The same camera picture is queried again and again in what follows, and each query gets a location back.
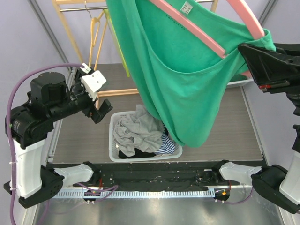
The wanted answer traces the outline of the pink hanger with green top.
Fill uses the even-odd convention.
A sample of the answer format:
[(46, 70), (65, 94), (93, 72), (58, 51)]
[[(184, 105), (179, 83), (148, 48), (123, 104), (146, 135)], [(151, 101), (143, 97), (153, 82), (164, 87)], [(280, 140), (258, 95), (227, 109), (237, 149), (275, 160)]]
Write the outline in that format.
[(144, 28), (158, 58), (181, 74), (232, 77), (248, 70), (239, 53), (240, 44), (275, 50), (271, 34), (264, 30), (247, 4), (230, 5), (242, 23), (219, 16), (193, 0), (149, 0), (146, 9), (154, 20)]

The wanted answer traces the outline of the grey tank top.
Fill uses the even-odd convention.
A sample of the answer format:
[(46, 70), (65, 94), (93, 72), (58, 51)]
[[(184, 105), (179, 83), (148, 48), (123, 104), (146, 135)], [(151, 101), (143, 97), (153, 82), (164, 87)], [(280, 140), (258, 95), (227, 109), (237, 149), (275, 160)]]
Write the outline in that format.
[(155, 152), (162, 145), (162, 121), (154, 118), (143, 105), (136, 105), (132, 115), (119, 119), (113, 130), (113, 137), (128, 157), (135, 154), (134, 148), (142, 152)]

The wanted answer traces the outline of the black tank top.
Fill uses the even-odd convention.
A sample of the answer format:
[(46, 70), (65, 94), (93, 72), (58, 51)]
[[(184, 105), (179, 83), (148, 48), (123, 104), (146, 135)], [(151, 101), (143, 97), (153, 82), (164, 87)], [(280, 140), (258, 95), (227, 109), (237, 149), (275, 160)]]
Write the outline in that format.
[[(166, 135), (169, 136), (169, 132), (167, 131), (167, 129), (165, 127), (164, 127), (164, 131), (163, 131), (162, 135), (164, 135), (164, 134), (166, 134)], [(158, 156), (163, 156), (164, 155), (164, 154), (156, 155), (154, 152), (142, 152), (141, 150), (139, 150), (137, 148), (134, 148), (134, 152), (135, 152), (135, 154), (133, 156), (128, 157), (121, 150), (119, 150), (118, 151), (118, 157), (120, 159), (127, 159), (127, 158), (152, 158), (152, 157), (158, 157)]]

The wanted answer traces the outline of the blue white striped tank top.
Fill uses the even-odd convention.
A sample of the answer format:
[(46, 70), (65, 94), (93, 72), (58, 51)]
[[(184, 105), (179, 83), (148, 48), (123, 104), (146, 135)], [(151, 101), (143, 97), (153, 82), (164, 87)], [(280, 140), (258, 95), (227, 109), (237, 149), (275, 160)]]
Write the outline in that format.
[(162, 145), (159, 150), (155, 151), (156, 155), (159, 154), (173, 154), (175, 152), (175, 143), (166, 134), (162, 135)]

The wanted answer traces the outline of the green tank top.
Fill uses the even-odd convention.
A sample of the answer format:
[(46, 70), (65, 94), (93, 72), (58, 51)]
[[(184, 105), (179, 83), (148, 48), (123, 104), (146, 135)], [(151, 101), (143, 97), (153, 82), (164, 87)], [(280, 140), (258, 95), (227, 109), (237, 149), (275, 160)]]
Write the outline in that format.
[(226, 51), (220, 58), (148, 0), (109, 0), (124, 59), (147, 110), (182, 146), (205, 143), (227, 84), (248, 70), (238, 50), (250, 44), (274, 51), (271, 33), (255, 40), (247, 27), (189, 0), (187, 18)]

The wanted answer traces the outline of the lime green hanger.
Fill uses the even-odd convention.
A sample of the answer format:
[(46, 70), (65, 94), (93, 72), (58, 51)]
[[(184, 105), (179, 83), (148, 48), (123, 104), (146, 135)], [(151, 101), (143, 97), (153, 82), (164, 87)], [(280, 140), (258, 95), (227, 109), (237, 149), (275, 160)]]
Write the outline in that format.
[(115, 28), (114, 28), (114, 25), (112, 23), (112, 19), (111, 19), (111, 16), (109, 14), (108, 9), (104, 9), (104, 14), (105, 14), (106, 21), (108, 22), (108, 27), (109, 27), (109, 30), (111, 32), (114, 44), (115, 44), (116, 49), (118, 51), (118, 54), (121, 58), (122, 65), (125, 69), (126, 75), (127, 75), (127, 77), (130, 77), (130, 72), (129, 72), (128, 66), (126, 64), (123, 52), (121, 50), (121, 47), (120, 47), (120, 44), (119, 44), (119, 41), (118, 41), (118, 38), (117, 38), (117, 35), (116, 35), (116, 32), (115, 32)]

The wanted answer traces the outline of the yellow velvet hanger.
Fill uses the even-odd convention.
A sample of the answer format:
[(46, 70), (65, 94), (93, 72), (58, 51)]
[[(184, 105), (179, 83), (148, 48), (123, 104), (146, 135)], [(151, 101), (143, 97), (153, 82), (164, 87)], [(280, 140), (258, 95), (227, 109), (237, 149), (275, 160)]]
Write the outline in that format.
[[(98, 17), (92, 17), (90, 11), (87, 9), (87, 1), (84, 1), (84, 5), (85, 5), (85, 9), (86, 11), (88, 11), (89, 15), (90, 15), (90, 53), (89, 53), (89, 67), (91, 67), (92, 65), (92, 56), (93, 56), (93, 49), (96, 45), (97, 39), (98, 39), (98, 34), (100, 31), (100, 26), (101, 26), (101, 19), (105, 14), (105, 10), (102, 10), (101, 14)], [(100, 53), (102, 50), (102, 45), (103, 45), (103, 39), (104, 39), (104, 35), (105, 35), (105, 31), (106, 31), (106, 27), (107, 27), (107, 22), (105, 22), (105, 27), (104, 30), (102, 32), (102, 36), (101, 36), (101, 40), (100, 40), (100, 44), (98, 47), (98, 51), (97, 51), (97, 56), (96, 56), (96, 60), (95, 60), (95, 65), (94, 65), (94, 70), (97, 69), (97, 65), (98, 65), (98, 61), (100, 58)]]

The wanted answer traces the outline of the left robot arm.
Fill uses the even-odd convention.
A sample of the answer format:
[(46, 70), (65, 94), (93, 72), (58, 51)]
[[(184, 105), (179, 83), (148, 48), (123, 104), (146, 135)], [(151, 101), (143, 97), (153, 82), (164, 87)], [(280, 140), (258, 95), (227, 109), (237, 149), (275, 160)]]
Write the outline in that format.
[(78, 72), (75, 84), (66, 85), (63, 74), (46, 72), (30, 83), (28, 101), (11, 112), (11, 131), (16, 152), (16, 192), (24, 208), (47, 201), (62, 188), (85, 182), (95, 187), (100, 171), (91, 162), (66, 168), (46, 168), (42, 150), (54, 123), (82, 112), (99, 123), (112, 110), (105, 99), (95, 107), (97, 93), (106, 83), (99, 71)]

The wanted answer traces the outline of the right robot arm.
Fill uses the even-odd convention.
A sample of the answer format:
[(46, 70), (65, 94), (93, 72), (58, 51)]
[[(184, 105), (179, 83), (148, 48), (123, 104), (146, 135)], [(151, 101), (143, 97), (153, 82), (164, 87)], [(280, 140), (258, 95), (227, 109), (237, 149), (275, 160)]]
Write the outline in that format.
[[(253, 44), (240, 44), (244, 58), (257, 87), (263, 93), (283, 93), (293, 104), (295, 116), (300, 115), (300, 46), (275, 44), (274, 50)], [(212, 167), (212, 181), (227, 181), (251, 186), (262, 198), (291, 213), (300, 212), (300, 125), (292, 144), (293, 157), (288, 166), (270, 164), (250, 166), (222, 160)]]

